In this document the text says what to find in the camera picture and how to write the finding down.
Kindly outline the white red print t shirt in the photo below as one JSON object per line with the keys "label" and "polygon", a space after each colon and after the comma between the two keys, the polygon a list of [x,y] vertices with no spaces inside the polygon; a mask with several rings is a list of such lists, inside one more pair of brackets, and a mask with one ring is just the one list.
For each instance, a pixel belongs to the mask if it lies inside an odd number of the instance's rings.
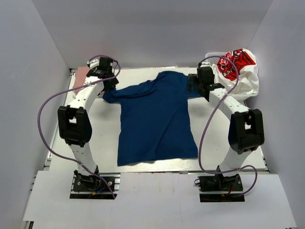
{"label": "white red print t shirt", "polygon": [[255,94],[259,92],[258,66],[255,55],[247,49],[237,49],[224,55],[212,64],[214,82],[222,84],[233,94]]}

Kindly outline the blue t shirt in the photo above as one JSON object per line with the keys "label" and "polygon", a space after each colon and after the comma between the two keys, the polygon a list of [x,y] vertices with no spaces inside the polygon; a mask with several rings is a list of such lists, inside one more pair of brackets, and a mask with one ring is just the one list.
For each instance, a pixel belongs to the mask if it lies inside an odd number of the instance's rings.
{"label": "blue t shirt", "polygon": [[191,132],[187,92],[183,73],[164,71],[154,80],[117,90],[108,90],[103,100],[121,106],[121,132],[117,165],[174,158],[197,158]]}

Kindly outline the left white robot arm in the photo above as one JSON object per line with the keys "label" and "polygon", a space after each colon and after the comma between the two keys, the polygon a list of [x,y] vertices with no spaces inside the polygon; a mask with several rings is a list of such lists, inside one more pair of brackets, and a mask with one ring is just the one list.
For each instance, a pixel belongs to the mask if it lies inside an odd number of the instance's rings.
{"label": "left white robot arm", "polygon": [[89,67],[83,87],[77,89],[74,99],[66,106],[58,108],[59,134],[79,162],[74,171],[77,178],[84,182],[89,190],[100,187],[101,179],[98,166],[92,158],[89,141],[92,136],[92,125],[88,112],[102,91],[112,89],[118,84],[115,69],[119,63],[106,56],[97,56],[87,61]]}

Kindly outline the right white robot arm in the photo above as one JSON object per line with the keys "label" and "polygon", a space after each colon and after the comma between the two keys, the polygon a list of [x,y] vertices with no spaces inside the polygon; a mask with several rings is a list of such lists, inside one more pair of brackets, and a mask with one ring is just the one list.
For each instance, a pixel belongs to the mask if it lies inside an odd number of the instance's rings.
{"label": "right white robot arm", "polygon": [[[198,150],[201,170],[218,175],[215,184],[220,190],[227,190],[233,183],[232,176],[246,168],[242,166],[248,156],[264,143],[263,115],[259,109],[250,109],[232,97],[220,83],[214,83],[210,67],[197,68],[196,74],[188,74],[188,93],[198,93],[214,106],[204,128]],[[213,115],[220,110],[230,121],[228,131],[229,150],[215,171],[205,170],[201,163],[203,138]]]}

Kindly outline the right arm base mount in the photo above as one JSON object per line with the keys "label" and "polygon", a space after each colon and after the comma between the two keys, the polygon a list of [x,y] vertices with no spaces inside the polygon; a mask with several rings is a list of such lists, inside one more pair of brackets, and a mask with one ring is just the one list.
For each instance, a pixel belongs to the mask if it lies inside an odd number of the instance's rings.
{"label": "right arm base mount", "polygon": [[239,175],[231,177],[199,176],[194,184],[199,188],[201,203],[245,202]]}

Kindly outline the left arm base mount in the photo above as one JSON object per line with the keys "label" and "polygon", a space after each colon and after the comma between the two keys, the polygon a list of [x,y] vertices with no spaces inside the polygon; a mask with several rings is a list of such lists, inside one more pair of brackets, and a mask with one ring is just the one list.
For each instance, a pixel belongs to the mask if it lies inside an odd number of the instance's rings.
{"label": "left arm base mount", "polygon": [[110,186],[114,196],[116,197],[119,191],[121,174],[103,174],[102,177],[107,182],[96,181],[95,184],[83,181],[80,176],[74,175],[70,191],[70,199],[102,199],[114,200],[111,191],[107,186]]}

